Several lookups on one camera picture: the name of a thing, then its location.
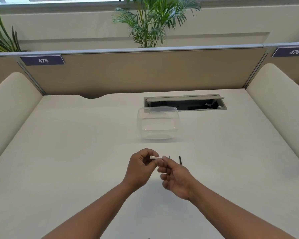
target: person's right hand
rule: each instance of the person's right hand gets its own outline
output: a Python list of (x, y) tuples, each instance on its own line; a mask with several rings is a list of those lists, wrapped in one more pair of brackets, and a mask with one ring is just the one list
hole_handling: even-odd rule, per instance
[(162, 173), (163, 187), (178, 197), (189, 200), (191, 186), (196, 180), (188, 169), (166, 156), (163, 156), (163, 161), (158, 162), (158, 166), (158, 172)]

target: number sign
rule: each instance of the number sign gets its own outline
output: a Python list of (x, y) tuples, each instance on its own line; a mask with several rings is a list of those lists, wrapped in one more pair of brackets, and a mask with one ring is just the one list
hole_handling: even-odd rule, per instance
[(299, 56), (299, 47), (277, 48), (272, 57), (291, 57)]
[(65, 62), (60, 55), (51, 56), (23, 56), (20, 59), (26, 66), (31, 65), (64, 65)]

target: clear plastic container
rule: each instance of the clear plastic container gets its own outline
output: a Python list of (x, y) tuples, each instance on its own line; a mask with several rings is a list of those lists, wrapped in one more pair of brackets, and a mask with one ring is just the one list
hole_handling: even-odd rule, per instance
[(142, 107), (137, 113), (137, 128), (145, 139), (175, 138), (179, 124), (178, 111), (172, 106)]

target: white desk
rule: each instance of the white desk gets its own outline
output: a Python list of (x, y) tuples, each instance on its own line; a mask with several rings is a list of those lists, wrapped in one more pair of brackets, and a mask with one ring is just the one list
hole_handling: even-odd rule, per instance
[[(227, 110), (179, 112), (176, 140), (142, 140), (145, 96), (220, 94)], [(299, 159), (243, 89), (44, 96), (0, 157), (0, 238), (40, 238), (118, 184), (149, 147), (202, 183), (299, 239)], [(157, 172), (102, 238), (222, 238)]]

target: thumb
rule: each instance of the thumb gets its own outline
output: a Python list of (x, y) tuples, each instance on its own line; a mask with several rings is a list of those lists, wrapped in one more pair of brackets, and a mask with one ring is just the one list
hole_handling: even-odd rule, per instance
[(167, 162), (168, 166), (173, 169), (177, 166), (179, 166), (178, 163), (176, 163), (174, 160), (172, 160), (171, 158), (168, 158), (166, 156), (163, 156), (163, 160)]
[(158, 166), (158, 161), (159, 159), (154, 159), (146, 166), (151, 173), (153, 173), (156, 167)]

